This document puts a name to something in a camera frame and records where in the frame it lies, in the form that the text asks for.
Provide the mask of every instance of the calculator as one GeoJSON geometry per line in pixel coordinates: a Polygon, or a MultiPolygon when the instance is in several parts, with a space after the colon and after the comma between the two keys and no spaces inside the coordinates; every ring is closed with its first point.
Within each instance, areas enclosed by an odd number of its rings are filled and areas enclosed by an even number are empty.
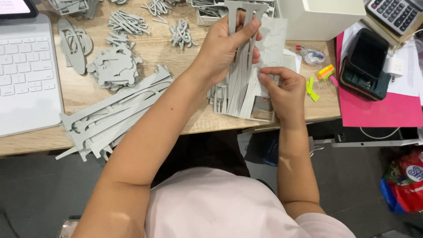
{"type": "Polygon", "coordinates": [[[423,0],[371,0],[366,11],[395,35],[402,36],[423,10],[423,0]]]}

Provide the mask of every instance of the hand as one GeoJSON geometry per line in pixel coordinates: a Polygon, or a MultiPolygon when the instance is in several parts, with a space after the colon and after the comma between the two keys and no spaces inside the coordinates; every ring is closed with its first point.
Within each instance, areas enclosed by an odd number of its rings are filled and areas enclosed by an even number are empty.
{"type": "MultiPolygon", "coordinates": [[[[222,81],[233,62],[238,46],[248,41],[260,28],[261,23],[253,18],[244,26],[245,12],[236,12],[236,33],[229,36],[229,18],[225,16],[215,22],[207,33],[201,46],[200,52],[192,63],[191,67],[197,72],[205,73],[205,78],[213,84],[222,81]]],[[[257,34],[257,41],[263,38],[260,32],[257,34]]],[[[259,62],[260,53],[256,47],[253,50],[252,63],[259,62]]]]}
{"type": "Polygon", "coordinates": [[[287,123],[304,122],[305,77],[285,67],[260,69],[258,80],[269,92],[273,109],[287,123]],[[268,75],[279,75],[279,86],[268,75]]]}

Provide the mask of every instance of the dark floor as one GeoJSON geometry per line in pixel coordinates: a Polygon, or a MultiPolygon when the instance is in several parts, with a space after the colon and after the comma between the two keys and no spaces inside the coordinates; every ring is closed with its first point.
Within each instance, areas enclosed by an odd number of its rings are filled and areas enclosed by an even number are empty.
{"type": "MultiPolygon", "coordinates": [[[[313,167],[321,206],[347,225],[357,238],[397,230],[410,234],[404,221],[423,226],[420,216],[391,213],[379,191],[390,150],[326,148],[315,152],[313,167]]],[[[5,210],[20,238],[55,238],[61,221],[82,214],[104,161],[92,155],[56,161],[54,156],[0,159],[0,212],[5,210]]],[[[421,237],[413,232],[413,237],[421,237]]],[[[0,216],[0,237],[15,238],[0,216]]]]}

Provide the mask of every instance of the correction tape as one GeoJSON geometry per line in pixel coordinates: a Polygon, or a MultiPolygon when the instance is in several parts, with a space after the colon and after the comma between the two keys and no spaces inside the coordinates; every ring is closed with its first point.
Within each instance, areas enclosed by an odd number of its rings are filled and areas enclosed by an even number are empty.
{"type": "Polygon", "coordinates": [[[326,55],[321,50],[310,47],[303,47],[301,45],[295,46],[296,52],[300,52],[304,61],[309,65],[320,65],[326,60],[326,55]]]}

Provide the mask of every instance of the pink folder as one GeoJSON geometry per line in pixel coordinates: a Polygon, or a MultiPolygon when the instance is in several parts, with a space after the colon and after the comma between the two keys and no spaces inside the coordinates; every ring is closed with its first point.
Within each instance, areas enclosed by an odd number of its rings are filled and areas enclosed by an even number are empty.
{"type": "MultiPolygon", "coordinates": [[[[336,37],[336,66],[339,78],[343,33],[336,37]]],[[[421,127],[420,98],[387,93],[382,101],[363,98],[338,87],[342,122],[345,127],[421,127]]]]}

